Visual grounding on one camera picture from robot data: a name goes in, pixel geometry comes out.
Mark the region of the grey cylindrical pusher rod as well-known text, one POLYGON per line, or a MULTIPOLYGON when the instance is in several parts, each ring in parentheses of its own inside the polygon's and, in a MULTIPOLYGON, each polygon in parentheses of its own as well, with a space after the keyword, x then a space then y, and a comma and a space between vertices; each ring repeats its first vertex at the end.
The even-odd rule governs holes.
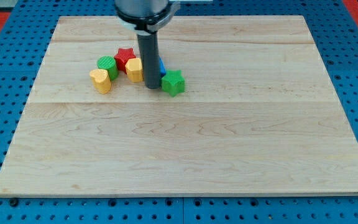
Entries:
POLYGON ((144 82, 147 88, 160 87, 160 62, 157 33, 137 36, 140 58, 144 70, 144 82))

